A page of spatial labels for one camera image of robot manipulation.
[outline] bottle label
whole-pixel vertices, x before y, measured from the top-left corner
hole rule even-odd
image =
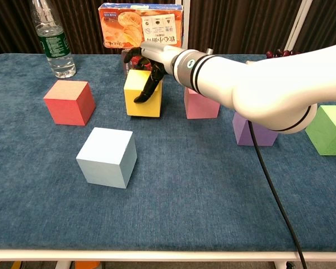
[[[64,32],[49,37],[39,36],[39,39],[48,58],[58,58],[70,53]]]

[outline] table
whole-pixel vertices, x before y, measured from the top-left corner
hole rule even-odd
[[[70,79],[89,81],[96,101],[85,127],[52,121],[43,97],[57,79],[44,55],[0,55],[0,259],[298,257],[254,149],[236,144],[234,111],[187,120],[183,87],[167,76],[161,117],[129,117],[120,56],[74,60]],[[94,127],[133,131],[127,189],[88,184],[80,171]],[[307,260],[336,260],[336,156],[319,156],[304,131],[262,154]]]

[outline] dark curtain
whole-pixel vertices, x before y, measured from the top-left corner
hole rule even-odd
[[[336,0],[314,0],[294,50],[310,52],[332,45],[336,45]]]
[[[191,0],[189,48],[261,54],[284,48],[301,0]]]
[[[103,46],[98,7],[104,0],[52,0],[74,54],[120,53]],[[174,0],[110,0],[110,3],[175,3]],[[29,0],[0,0],[0,53],[43,53],[31,22]]]

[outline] table leg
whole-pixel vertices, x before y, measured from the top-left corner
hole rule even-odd
[[[276,261],[276,262],[274,262],[274,264],[275,264],[275,268],[276,269],[286,269],[286,263],[287,263],[287,261]]]
[[[58,261],[56,263],[55,269],[69,269],[71,266],[71,261]]]

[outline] white table frame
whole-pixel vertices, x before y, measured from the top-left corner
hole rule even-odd
[[[305,260],[336,262],[336,252],[304,252]],[[299,261],[297,252],[58,251],[0,249],[0,261],[241,262]]]

